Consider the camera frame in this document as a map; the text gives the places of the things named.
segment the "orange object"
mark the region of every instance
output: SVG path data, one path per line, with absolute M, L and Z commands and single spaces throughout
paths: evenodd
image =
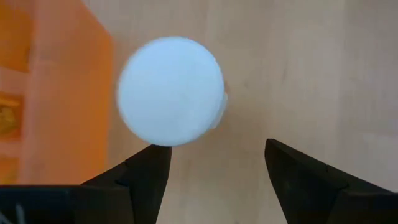
M 29 66 L 1 65 L 0 59 L 0 91 L 21 100 L 13 109 L 23 121 L 18 141 L 0 141 L 0 157 L 19 161 L 20 184 L 80 184 L 105 169 L 111 37 L 80 0 L 28 1 L 21 11 L 30 12 L 34 28 Z
M 31 39 L 29 15 L 0 0 L 0 66 L 28 72 Z

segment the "black plastic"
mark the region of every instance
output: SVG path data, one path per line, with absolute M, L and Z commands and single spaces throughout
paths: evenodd
M 151 145 L 82 185 L 0 186 L 0 223 L 155 224 L 171 154 Z
M 398 195 L 268 139 L 266 164 L 289 224 L 398 223 Z

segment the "white ball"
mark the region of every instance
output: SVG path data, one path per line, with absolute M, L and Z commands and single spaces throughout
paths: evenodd
M 220 119 L 223 76 L 204 46 L 184 37 L 164 37 L 129 59 L 117 98 L 122 119 L 137 136 L 151 144 L 178 146 Z

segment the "light wood grain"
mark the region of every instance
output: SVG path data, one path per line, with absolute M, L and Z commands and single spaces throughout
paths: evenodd
M 116 41 L 117 78 L 165 35 L 205 44 L 230 87 L 221 126 L 174 149 L 158 223 L 285 223 L 263 158 L 276 138 L 398 190 L 395 0 L 87 0 Z M 146 144 L 114 109 L 110 164 Z

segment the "wooden surface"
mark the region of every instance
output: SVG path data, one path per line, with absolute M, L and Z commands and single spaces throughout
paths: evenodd
M 174 149 L 158 223 L 285 223 L 267 138 L 398 190 L 398 1 L 86 3 L 115 39 L 115 79 L 138 46 L 182 35 L 214 53 L 230 87 L 221 126 Z M 110 165 L 146 145 L 113 113 Z

